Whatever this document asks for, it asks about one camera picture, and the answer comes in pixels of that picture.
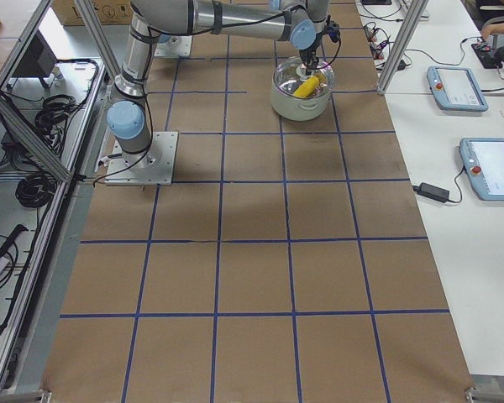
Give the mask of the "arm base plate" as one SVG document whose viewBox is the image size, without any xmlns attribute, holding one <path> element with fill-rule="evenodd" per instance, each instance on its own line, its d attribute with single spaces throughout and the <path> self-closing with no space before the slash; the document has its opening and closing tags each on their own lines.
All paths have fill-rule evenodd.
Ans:
<svg viewBox="0 0 504 403">
<path fill-rule="evenodd" d="M 178 132 L 154 132 L 146 156 L 124 153 L 121 144 L 114 142 L 113 152 L 120 154 L 111 159 L 103 183 L 108 186 L 151 186 L 172 183 L 178 142 Z"/>
<path fill-rule="evenodd" d="M 155 58 L 188 58 L 192 50 L 192 37 L 191 36 L 180 36 L 181 43 L 175 47 L 165 47 L 156 45 L 155 48 Z"/>
</svg>

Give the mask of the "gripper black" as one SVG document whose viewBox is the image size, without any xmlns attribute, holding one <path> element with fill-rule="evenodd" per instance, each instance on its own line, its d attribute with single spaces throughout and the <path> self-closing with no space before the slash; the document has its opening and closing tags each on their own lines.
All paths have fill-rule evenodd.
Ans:
<svg viewBox="0 0 504 403">
<path fill-rule="evenodd" d="M 318 68 L 319 58 L 317 57 L 317 46 L 315 44 L 310 47 L 300 50 L 300 58 L 303 63 L 305 76 L 311 75 L 311 70 L 315 71 Z"/>
</svg>

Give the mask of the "person hand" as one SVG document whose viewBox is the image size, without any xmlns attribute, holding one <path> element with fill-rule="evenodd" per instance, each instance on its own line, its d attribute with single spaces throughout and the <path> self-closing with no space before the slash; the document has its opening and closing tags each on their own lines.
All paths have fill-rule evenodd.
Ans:
<svg viewBox="0 0 504 403">
<path fill-rule="evenodd" d="M 487 24 L 480 30 L 480 36 L 483 40 L 487 40 L 491 35 L 504 34 L 504 23 Z"/>
</svg>

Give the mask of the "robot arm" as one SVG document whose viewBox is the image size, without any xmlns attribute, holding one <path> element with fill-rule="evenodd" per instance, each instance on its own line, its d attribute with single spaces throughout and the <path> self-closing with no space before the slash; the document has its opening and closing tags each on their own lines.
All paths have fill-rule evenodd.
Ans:
<svg viewBox="0 0 504 403">
<path fill-rule="evenodd" d="M 158 46 L 175 47 L 181 43 L 181 37 L 169 34 L 161 34 L 158 39 Z"/>
<path fill-rule="evenodd" d="M 333 132 L 330 98 L 296 98 L 326 36 L 324 1 L 133 1 L 105 126 L 113 181 L 218 181 L 243 162 L 284 165 L 288 134 Z"/>
</svg>

